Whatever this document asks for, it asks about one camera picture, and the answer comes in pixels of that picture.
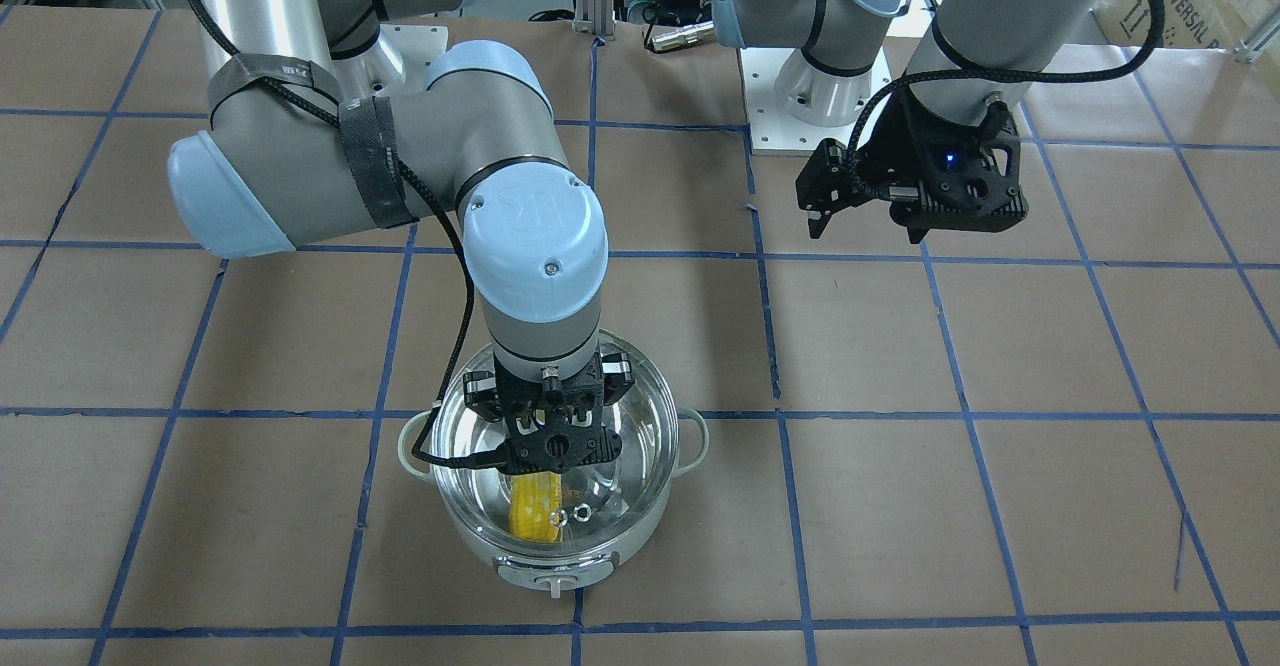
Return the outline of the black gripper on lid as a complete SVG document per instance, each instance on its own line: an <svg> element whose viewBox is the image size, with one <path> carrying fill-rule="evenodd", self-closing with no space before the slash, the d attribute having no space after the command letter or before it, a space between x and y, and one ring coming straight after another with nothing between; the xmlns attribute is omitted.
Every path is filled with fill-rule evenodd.
<svg viewBox="0 0 1280 666"><path fill-rule="evenodd" d="M634 384L634 365L625 350L594 353L572 377L545 375L535 382L481 355L477 368L465 369L465 406L484 423L504 426L507 438L493 450L467 455L465 466L515 476L613 462L623 442L605 425L604 409Z"/></svg>

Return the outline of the black gripper holding corn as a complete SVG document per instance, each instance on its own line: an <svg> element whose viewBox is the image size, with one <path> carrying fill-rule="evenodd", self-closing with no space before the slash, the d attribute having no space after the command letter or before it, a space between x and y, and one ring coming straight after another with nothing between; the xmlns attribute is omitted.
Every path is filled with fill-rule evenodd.
<svg viewBox="0 0 1280 666"><path fill-rule="evenodd" d="M909 91L890 96L870 138L846 163L846 147L822 140L796 178L796 204L819 240L829 219L870 199L919 243L932 229L998 233L1023 222L1020 145L1009 105L997 96L977 126L931 113Z"/></svg>

